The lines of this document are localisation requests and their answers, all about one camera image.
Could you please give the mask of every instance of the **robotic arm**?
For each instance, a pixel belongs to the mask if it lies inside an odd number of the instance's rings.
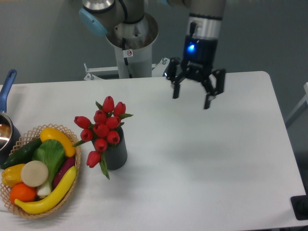
[[[152,43],[158,35],[156,21],[144,12],[143,0],[82,0],[79,15],[97,36],[106,35],[114,46],[120,78],[150,77]],[[183,59],[171,58],[165,76],[179,97],[180,83],[188,78],[206,90],[204,108],[224,91],[224,69],[213,70],[226,0],[165,0],[190,8]]]
[[[82,0],[79,15],[97,36],[106,36],[115,49],[120,78],[150,77],[152,44],[157,22],[144,12],[143,0]]]
[[[226,71],[212,70],[221,27],[225,0],[169,0],[169,4],[190,8],[183,59],[171,58],[165,76],[171,81],[173,98],[179,97],[180,83],[188,78],[200,82],[206,90],[204,109],[216,95],[223,93]],[[181,72],[177,75],[177,66]],[[214,84],[210,76],[216,79]]]

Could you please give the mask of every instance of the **yellow bell pepper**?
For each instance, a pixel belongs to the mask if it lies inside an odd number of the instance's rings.
[[[73,147],[73,143],[58,129],[45,128],[40,133],[39,138],[42,142],[46,140],[57,140],[63,145],[66,157],[72,157],[75,155],[76,149]]]
[[[6,168],[1,174],[3,184],[14,187],[16,184],[23,182],[20,173],[24,166],[25,164],[19,164]]]

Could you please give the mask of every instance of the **dark gray vase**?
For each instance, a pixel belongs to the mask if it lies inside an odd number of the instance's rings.
[[[117,132],[120,136],[120,142],[115,148],[107,149],[104,152],[108,170],[116,170],[121,168],[127,160],[127,150],[123,129],[120,128]]]

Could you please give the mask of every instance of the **blue pot handle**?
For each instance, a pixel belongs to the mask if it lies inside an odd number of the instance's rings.
[[[17,71],[12,69],[9,71],[8,76],[5,79],[5,82],[0,91],[0,112],[6,113],[7,98],[8,98],[9,92],[11,90],[11,87],[13,85],[16,75],[17,75]]]

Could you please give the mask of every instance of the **gray wall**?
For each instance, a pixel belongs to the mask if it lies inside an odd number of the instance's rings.
[[[189,11],[146,2],[160,30],[153,62],[181,57]],[[0,2],[0,84],[12,68],[16,83],[33,83],[82,80],[83,63],[115,66],[112,47],[85,28],[80,7],[81,0]],[[307,0],[229,0],[225,9],[215,67],[268,72],[284,117],[308,82],[307,11]],[[308,168],[308,110],[288,132],[299,165]]]

